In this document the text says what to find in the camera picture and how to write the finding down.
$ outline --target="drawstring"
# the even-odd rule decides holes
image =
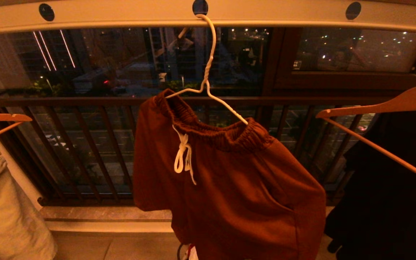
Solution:
[[[192,182],[194,185],[197,185],[197,183],[194,180],[194,172],[192,170],[192,147],[190,144],[188,144],[189,136],[187,134],[181,135],[178,130],[173,125],[173,129],[178,133],[179,139],[181,143],[179,144],[179,151],[176,155],[176,159],[174,160],[174,171],[176,173],[181,173],[183,169],[183,162],[184,162],[184,152],[187,149],[187,155],[185,157],[185,171],[190,171],[190,176],[192,177]]]

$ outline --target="floor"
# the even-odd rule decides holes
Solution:
[[[54,232],[53,235],[59,247],[55,260],[177,260],[179,247],[173,233],[110,236],[109,233]],[[336,259],[335,254],[327,252],[329,243],[330,238],[324,236],[316,260]]]

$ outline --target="brown shorts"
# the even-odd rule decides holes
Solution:
[[[165,98],[172,93],[140,106],[136,206],[170,209],[176,236],[201,260],[314,260],[325,225],[319,183],[252,118],[209,126],[180,97]],[[178,132],[188,136],[196,185],[189,171],[175,172]]]

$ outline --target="dark clothing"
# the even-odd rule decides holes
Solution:
[[[416,167],[416,112],[382,114],[366,138]],[[342,244],[338,260],[416,260],[416,174],[358,142],[355,170],[325,233]]]
[[[252,118],[209,126],[180,97],[165,98],[172,93],[140,106],[136,206],[171,209],[176,236],[194,243],[200,260],[314,260],[325,225],[319,183]],[[194,181],[175,172],[180,153]]]

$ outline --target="wooden hanger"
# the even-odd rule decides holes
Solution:
[[[372,141],[364,138],[362,135],[359,135],[349,130],[348,128],[344,127],[343,125],[340,125],[339,123],[329,118],[329,117],[338,117],[338,116],[347,116],[347,115],[404,112],[404,111],[416,111],[416,87],[403,92],[402,94],[395,97],[394,99],[391,99],[387,102],[384,102],[378,105],[365,105],[362,107],[344,107],[344,108],[327,109],[327,110],[320,111],[319,114],[317,114],[316,118],[322,118],[323,120],[326,120],[327,122],[337,126],[338,128],[356,137],[362,142],[368,144],[369,146],[375,148],[379,152],[383,153],[384,155],[388,156],[389,158],[393,159],[394,161],[398,162],[399,164],[403,165],[404,167],[408,168],[409,170],[413,171],[416,174],[415,166],[409,164],[408,162],[397,157],[396,155],[390,153],[388,150],[384,149],[383,147],[380,147],[377,144],[373,143]]]
[[[207,93],[208,93],[208,97],[220,102],[221,104],[223,104],[230,112],[232,112],[236,117],[238,117],[239,120],[241,120],[245,125],[248,125],[248,122],[240,115],[238,114],[235,110],[233,110],[233,108],[231,106],[229,106],[224,100],[220,99],[219,97],[216,97],[214,95],[211,94],[210,92],[210,86],[209,86],[209,82],[208,82],[208,75],[209,75],[209,69],[211,68],[211,63],[213,62],[213,56],[215,54],[215,49],[216,49],[216,30],[215,30],[215,26],[213,25],[213,22],[210,20],[210,18],[208,18],[208,16],[203,15],[203,14],[197,14],[195,15],[198,18],[201,18],[203,20],[205,20],[208,25],[211,28],[211,33],[213,34],[213,43],[211,45],[211,52],[209,55],[209,59],[207,62],[207,66],[205,68],[205,74],[203,76],[203,81],[201,82],[201,86],[200,89],[191,89],[191,88],[187,88],[184,90],[181,90],[179,92],[176,92],[174,94],[171,94],[169,96],[167,96],[166,98],[169,99],[171,97],[174,96],[178,96],[184,92],[195,92],[195,93],[202,93],[203,92],[203,87],[206,84],[207,86]],[[183,31],[179,34],[179,38],[182,38],[182,36],[184,36],[184,34],[187,32],[187,28],[184,28]]]
[[[29,122],[32,119],[26,115],[20,115],[20,114],[0,114],[0,121],[14,121],[12,125],[9,125],[8,127],[1,129],[0,134],[7,132],[8,130],[20,125],[23,122]]]

